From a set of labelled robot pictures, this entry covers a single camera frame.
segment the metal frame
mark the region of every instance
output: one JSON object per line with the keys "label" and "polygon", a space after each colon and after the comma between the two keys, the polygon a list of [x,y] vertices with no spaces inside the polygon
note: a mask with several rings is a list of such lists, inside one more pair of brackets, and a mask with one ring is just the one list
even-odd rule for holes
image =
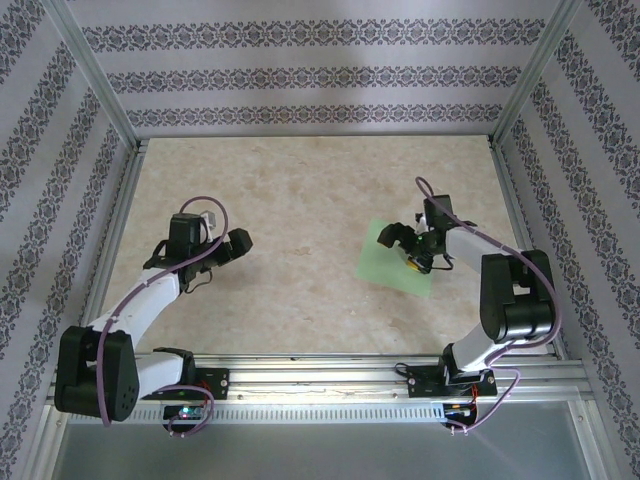
{"label": "metal frame", "polygon": [[564,32],[569,27],[581,3],[582,0],[560,0],[558,2],[533,54],[513,89],[513,93],[502,109],[493,132],[491,132],[490,137],[497,145],[504,141],[507,132],[518,118],[518,114],[527,101],[527,97],[535,88],[544,67],[560,43]]}
{"label": "metal frame", "polygon": [[42,0],[41,3],[53,20],[60,35],[62,35],[65,44],[80,66],[80,70],[84,73],[100,104],[109,115],[122,140],[126,143],[127,149],[133,151],[140,143],[140,139],[137,137],[129,117],[127,117],[116,93],[111,88],[107,76],[102,67],[100,67],[98,60],[96,60],[89,43],[87,43],[87,39],[82,33],[82,29],[75,21],[66,1]]}
{"label": "metal frame", "polygon": [[[198,366],[230,370],[228,400],[216,402],[212,421],[226,424],[439,422],[442,399],[409,398],[404,378],[394,372],[398,362],[434,365],[437,360],[432,355],[196,356]],[[505,357],[498,365],[522,372],[507,402],[568,402],[592,478],[619,478],[581,361],[531,355]],[[511,380],[496,372],[499,393]],[[67,423],[100,425],[96,418],[61,414],[52,402],[53,385],[26,470],[31,479],[50,478]],[[171,403],[177,402],[140,401],[126,423],[158,424],[162,405]]]}
{"label": "metal frame", "polygon": [[[100,258],[96,272],[96,282],[85,309],[83,324],[86,325],[90,319],[98,316],[102,308],[148,140],[140,143],[106,75],[64,0],[43,0],[42,3],[126,142],[131,155],[134,155],[127,165],[123,187],[109,226],[104,254]],[[495,129],[488,137],[496,174],[520,248],[531,248],[532,244],[500,146],[580,3],[580,0],[559,0],[513,94],[503,108]],[[555,356],[525,354],[506,357],[500,361],[498,365],[517,366],[523,375],[520,385],[507,401],[568,402],[592,478],[619,478],[620,473],[582,363],[566,360],[562,342],[554,342],[554,348]],[[202,367],[223,367],[231,371],[229,399],[217,402],[219,413],[214,419],[217,422],[295,423],[309,422],[309,415],[320,415],[319,421],[327,423],[343,421],[343,414],[346,415],[344,421],[358,422],[439,420],[433,412],[439,412],[438,405],[441,405],[441,399],[410,399],[404,379],[399,378],[393,370],[397,362],[434,365],[437,362],[436,356],[200,355],[196,357],[196,362]],[[511,379],[498,374],[496,382],[498,391],[502,392],[508,387]],[[25,468],[26,478],[48,479],[51,477],[58,453],[62,448],[63,435],[68,422],[99,423],[98,419],[88,419],[55,410],[53,388],[52,383],[34,444],[29,452]],[[479,399],[480,403],[491,401],[487,398]],[[159,411],[159,406],[160,402],[157,401],[139,402],[129,422],[156,423],[155,415]],[[425,406],[431,409],[427,409],[430,413],[422,416],[416,413],[420,412],[420,409],[423,412],[427,411],[424,410]],[[273,413],[273,407],[277,407],[275,413]],[[271,416],[266,420],[265,408],[271,412],[269,413]],[[353,412],[356,412],[355,419],[350,416]]]}

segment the green cloth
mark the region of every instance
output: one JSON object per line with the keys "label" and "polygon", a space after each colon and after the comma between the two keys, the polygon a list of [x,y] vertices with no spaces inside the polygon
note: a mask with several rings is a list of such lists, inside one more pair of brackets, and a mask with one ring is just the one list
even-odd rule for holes
{"label": "green cloth", "polygon": [[356,277],[401,292],[428,297],[431,275],[423,275],[407,265],[407,255],[396,244],[387,248],[378,243],[378,235],[389,222],[374,218],[364,239]]}

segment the patterned wallpaper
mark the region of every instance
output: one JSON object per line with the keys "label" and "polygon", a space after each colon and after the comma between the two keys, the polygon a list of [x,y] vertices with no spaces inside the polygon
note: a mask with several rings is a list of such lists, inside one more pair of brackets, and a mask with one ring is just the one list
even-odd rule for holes
{"label": "patterned wallpaper", "polygon": [[0,479],[20,478],[57,358],[82,318],[125,149],[32,0],[0,2]]}
{"label": "patterned wallpaper", "polygon": [[69,6],[149,137],[489,133],[556,3]]}
{"label": "patterned wallpaper", "polygon": [[580,7],[503,146],[623,478],[640,478],[639,3]]}

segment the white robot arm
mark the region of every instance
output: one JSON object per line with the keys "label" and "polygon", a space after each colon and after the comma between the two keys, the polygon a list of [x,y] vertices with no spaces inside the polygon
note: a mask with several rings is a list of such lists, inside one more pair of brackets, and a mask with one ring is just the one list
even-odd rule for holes
{"label": "white robot arm", "polygon": [[200,273],[209,273],[245,255],[253,246],[245,230],[228,233],[229,241],[211,238],[210,212],[175,214],[169,239],[160,242],[144,264],[136,284],[116,307],[87,327],[69,327],[60,339],[55,405],[62,412],[100,417],[97,365],[100,336],[108,325],[102,363],[108,420],[125,420],[143,398],[169,385],[193,385],[196,367],[186,350],[159,348],[136,359],[135,347],[160,312]]}
{"label": "white robot arm", "polygon": [[[552,285],[551,269],[543,252],[499,248],[499,243],[494,245],[476,229],[468,228],[474,227],[472,223],[460,222],[467,228],[458,226],[459,220],[444,214],[429,198],[452,212],[448,195],[429,195],[424,213],[416,215],[415,229],[401,223],[390,224],[380,233],[378,243],[392,248],[397,242],[408,255],[408,265],[423,274],[436,269],[452,270],[455,259],[480,274],[480,323],[464,338],[445,347],[438,368],[403,365],[404,370],[397,369],[411,382],[410,395],[420,390],[418,384],[422,381],[425,392],[437,391],[442,396],[451,392],[454,396],[461,391],[456,386],[482,384],[491,359],[505,349],[533,345],[557,330],[551,292],[539,278],[544,276]],[[448,267],[434,267],[439,256]]]}

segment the marble-pattern floor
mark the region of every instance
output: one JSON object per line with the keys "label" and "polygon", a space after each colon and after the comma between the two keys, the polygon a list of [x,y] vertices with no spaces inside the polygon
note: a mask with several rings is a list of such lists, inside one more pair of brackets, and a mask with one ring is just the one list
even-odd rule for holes
{"label": "marble-pattern floor", "polygon": [[[413,225],[416,175],[450,194],[461,218],[515,245],[483,136],[153,139],[105,310],[168,236],[171,215],[210,195],[254,247],[171,304],[138,351],[440,353],[479,321],[475,272],[434,272],[429,298],[355,276],[372,218]],[[205,209],[217,213],[206,203],[191,211]]]}

